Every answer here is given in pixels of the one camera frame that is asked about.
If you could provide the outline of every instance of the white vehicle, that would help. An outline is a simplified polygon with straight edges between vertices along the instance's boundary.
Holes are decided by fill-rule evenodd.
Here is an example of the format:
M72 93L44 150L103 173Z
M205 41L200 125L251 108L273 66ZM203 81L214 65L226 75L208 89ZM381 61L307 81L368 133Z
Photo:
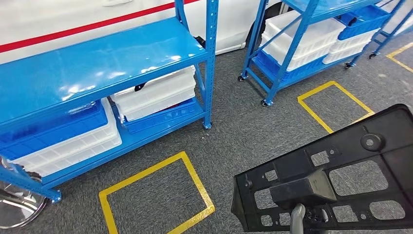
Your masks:
M220 0L217 54L245 47L259 1ZM205 38L206 0L185 3L191 34ZM173 0L1 0L0 64L174 15Z

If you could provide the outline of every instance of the yellow tape square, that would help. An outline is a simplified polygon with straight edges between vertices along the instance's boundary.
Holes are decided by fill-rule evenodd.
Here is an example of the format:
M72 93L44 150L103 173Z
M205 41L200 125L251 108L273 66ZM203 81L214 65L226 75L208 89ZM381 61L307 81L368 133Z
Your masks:
M361 118L359 118L358 120L354 121L358 122L362 119L365 119L371 115L374 114L374 112L368 108L363 102L361 102L360 100L358 100L354 95L352 95L350 92L348 92L346 89L344 89L341 85L339 85L337 82L335 81L329 81L323 85L320 85L319 87L308 91L307 93L300 95L297 97L298 103L328 132L328 133L333 133L334 131L313 111L311 110L311 108L305 104L304 99L310 97L311 95L314 95L330 86L336 86L338 89L340 89L345 95L347 95L349 98L351 98L355 103L357 103L359 106L361 106L364 110L367 111L367 114L362 116Z
M401 47L400 49L398 49L398 50L396 50L396 51L393 51L393 52L391 52L390 54L386 55L386 57L388 57L391 61L399 64L400 66L406 68L408 71L410 71L410 72L413 73L413 68L407 66L406 64L404 64L404 63L402 63L402 62L400 62L399 60L397 60L397 59L394 58L396 55L402 53L403 51L409 49L409 48L412 47L412 46L413 46L413 42L410 42L409 44Z
M204 203L206 205L206 208L199 212L198 214L196 214L194 217L188 219L187 221L185 221L184 223L180 224L178 227L174 228L173 230L171 230L170 232L168 232L169 234L180 234L183 233L184 231L186 231L188 228L194 226L195 224L199 223L201 220L203 220L204 218L206 218L208 215L212 214L215 211L215 207L214 204L212 204L211 198L209 198L209 195L207 193L207 191L205 190L201 180L199 179L198 175L195 172L194 167L191 164L191 161L189 160L187 154L185 152L180 152L170 158L167 158L141 172L139 172L136 175L133 175L123 181L120 181L119 183L112 185L110 187L108 187L105 190L102 190L99 193L99 199L100 199L100 203L102 205L102 210L103 210L103 215L105 216L105 220L106 220L106 224L108 226L108 230L109 230L109 234L117 234L117 229L116 229L116 224L115 224L115 220L113 218L113 214L111 211L111 207L109 206L109 202L107 199L107 196L119 189L122 189L146 176L148 176L149 174L152 174L154 172L156 172L157 170L168 166L169 164L178 161L182 159L182 161L185 164L185 167L187 168L193 182L195 183L196 188L198 189L202 199L204 200Z

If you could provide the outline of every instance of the blue metal shelf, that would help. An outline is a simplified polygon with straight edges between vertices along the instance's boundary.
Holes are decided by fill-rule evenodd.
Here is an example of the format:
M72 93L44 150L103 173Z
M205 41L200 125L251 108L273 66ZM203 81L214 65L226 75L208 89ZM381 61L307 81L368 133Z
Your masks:
M191 65L196 68L202 105L196 102L195 111L189 115L137 134L130 134L117 123L120 146L45 176L41 183L13 163L0 167L1 181L43 195L52 202L60 201L60 191L52 188L75 176L196 120L202 119L207 129L211 127L219 0L206 1L204 47L189 33L184 1L174 3L173 18L1 64L0 133ZM206 64L204 78L199 71L200 62Z
M378 0L282 0L287 5L291 6L293 9L298 11L300 15L295 18L292 22L290 22L287 26L285 26L282 30L280 30L275 36L273 36L270 40L268 40L264 45L259 47L255 50L255 46L258 42L258 38L260 36L260 29L263 23L264 13L265 13L265 6L267 0L261 0L260 5L258 7L257 16L255 18L254 26L252 28L251 39L248 44L248 50L246 54L246 58L244 61L243 70L241 75L238 77L239 81L243 81L249 76L254 78L257 83L265 90L266 97L261 101L263 106L270 106L273 104L272 100L274 99L275 94L280 89L288 87L292 84L295 84L307 77L310 77L318 72L324 71L329 67L332 67L338 63L345 61L346 59L353 58L350 63L346 63L346 68L352 67L355 65L355 62L359 59L360 55L362 55L368 44L363 48L362 52L356 55L353 55L349 58L344 58L339 61L333 62L327 65L321 66L310 66L308 68L308 72L301 73L296 72L293 75L292 72L287 73L287 67L291 62L293 55L301 41L302 36L304 35L307 27L310 24L326 20L328 18L332 18L335 16L342 15L349 11L353 11L368 5L372 5L378 2ZM385 25L391 16L399 9L399 7L403 4L405 0L400 0L394 10L390 13L390 17L382 22L381 28ZM269 45L275 38L279 35L284 33L289 27L295 25L299 22L298 28L296 30L295 36L290 44L290 48L288 49L287 54L285 55L285 59L281 66L278 66L276 69L268 69L262 64L257 58L257 54L260 51ZM373 35L372 40L380 33L377 32ZM272 82L271 87L268 87L252 70L251 65L255 64L258 68L264 73L265 76Z
M112 107L113 113L118 114L117 108ZM125 127L121 125L117 119L117 127L122 138L122 144L111 150L103 152L99 155L96 155L92 158L89 158L85 161L77 163L73 166L60 170L56 173L48 175L42 178L43 188L50 189L53 188L69 179L72 179L82 173L85 173L93 168L96 168L110 160L117 158L126 154L129 151L132 151L136 148L139 148L153 140L156 140L166 134L169 134L179 128L182 128L192 122L195 122L205 116L206 112L203 111L201 105L197 102L195 111L190 115L185 117L185 120L163 123L143 131L140 131L136 134L131 134L128 132Z
M76 108L207 57L173 17L2 64L0 128L24 126L33 118Z
M302 80L304 80L304 79L306 79L306 78L308 78L308 77L310 77L310 76L313 76L313 75L315 75L315 74L317 74L317 73L320 73L320 72L322 72L322 71L324 71L324 70L327 70L327 69L329 69L330 67L336 66L337 64L341 64L341 63L344 63L344 62L346 62L346 61L349 61L349 60L351 60L353 57L359 56L360 54L361 54L361 53L358 53L358 54L355 54L355 55L351 55L351 56L349 56L349 57L347 57L347 58L340 59L340 60L335 61L335 62L332 62L332 63L330 63L330 64L323 64L323 65L320 66L320 67L314 67L314 68L308 70L307 73L302 74L301 76L296 76L296 77L294 77L293 79L286 80L286 81L282 81L282 82L279 84L277 91L279 91L279 90L281 90L281 89L284 89L284 88L286 88L286 87L288 87L288 86L291 86L291 85L293 85L293 84L296 84L296 83L298 83L298 82L300 82L300 81L302 81ZM277 77L274 76L274 75L270 72L270 70L269 70L266 66L264 66L264 65L260 62L259 59L257 59L257 57L253 58L253 59L252 59L252 62L253 62L253 64L254 64L255 66L257 66L257 68L258 68L272 83L274 83L274 81L277 79Z

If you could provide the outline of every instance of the crate handle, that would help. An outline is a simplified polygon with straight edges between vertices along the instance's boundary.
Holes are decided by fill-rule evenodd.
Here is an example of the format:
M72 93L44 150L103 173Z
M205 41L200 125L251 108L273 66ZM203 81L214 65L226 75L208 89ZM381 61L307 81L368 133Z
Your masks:
M139 90L143 89L143 86L145 86L145 84L146 84L146 82L142 83L142 84L139 84L139 85L136 85L135 86L135 92L138 92Z
M348 23L348 26L353 25L355 22L357 22L357 17L354 17L352 20L350 20L350 22Z

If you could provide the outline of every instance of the stacked crate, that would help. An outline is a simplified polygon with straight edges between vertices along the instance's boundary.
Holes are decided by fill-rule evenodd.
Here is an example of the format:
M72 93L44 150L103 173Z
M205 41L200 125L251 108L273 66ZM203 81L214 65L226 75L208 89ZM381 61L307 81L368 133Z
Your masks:
M299 15L296 11L290 11L267 19L265 21L265 31L262 34L260 46L267 43ZM274 62L280 67L288 53L299 24L300 20L272 40L271 43L263 49L264 53L258 54L258 59L264 64ZM287 67L287 74L284 76L284 79L288 79L288 73L299 75L300 72L305 72L312 67L320 66L322 64L322 58L328 54L330 48L336 43L338 35L344 28L345 26L335 19L327 19L309 25Z
M195 111L194 74L190 66L111 95L121 123L136 133Z
M107 98L0 135L0 154L48 176L122 143Z

